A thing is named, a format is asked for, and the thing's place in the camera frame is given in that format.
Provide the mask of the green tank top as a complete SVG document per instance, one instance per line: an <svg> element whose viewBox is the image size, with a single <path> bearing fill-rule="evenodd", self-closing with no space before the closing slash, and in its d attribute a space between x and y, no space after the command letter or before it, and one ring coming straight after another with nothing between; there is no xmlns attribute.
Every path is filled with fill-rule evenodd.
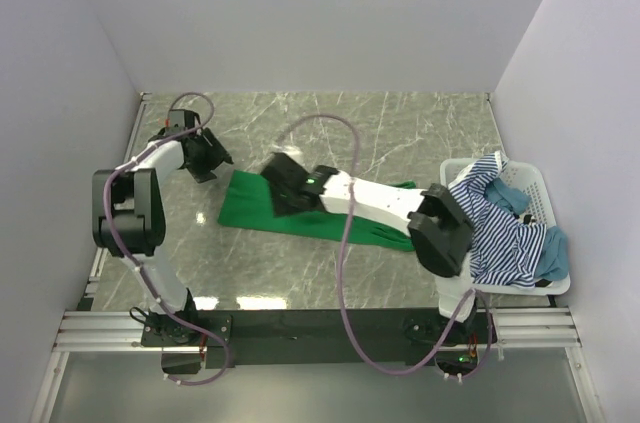
<svg viewBox="0 0 640 423"><path fill-rule="evenodd" d="M319 211L290 216L273 212L268 184L255 174L236 170L232 173L218 223L222 226L340 241L346 216ZM348 242L403 252L414 250L403 232L362 217L353 219Z"/></svg>

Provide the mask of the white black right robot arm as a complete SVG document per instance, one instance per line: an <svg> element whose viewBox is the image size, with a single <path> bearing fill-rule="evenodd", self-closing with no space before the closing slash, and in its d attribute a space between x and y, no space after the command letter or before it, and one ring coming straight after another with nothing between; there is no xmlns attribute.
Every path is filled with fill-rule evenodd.
<svg viewBox="0 0 640 423"><path fill-rule="evenodd" d="M418 262L435 277L442 336L460 342L473 331L473 225L445 186L392 187L324 165L309 172L283 152L272 156L261 176L277 216L352 213L407 236Z"/></svg>

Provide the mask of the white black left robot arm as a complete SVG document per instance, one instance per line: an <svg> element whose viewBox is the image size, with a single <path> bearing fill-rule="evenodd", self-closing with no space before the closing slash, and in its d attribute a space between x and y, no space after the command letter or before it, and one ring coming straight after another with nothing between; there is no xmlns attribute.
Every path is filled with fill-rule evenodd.
<svg viewBox="0 0 640 423"><path fill-rule="evenodd" d="M172 109L165 125L132 159L92 177L92 236L95 244L123 262L144 288L151 313L167 316L164 332L176 344L193 342L200 331L189 289L164 250L167 224L162 183L187 171L197 183L232 157L197 112Z"/></svg>

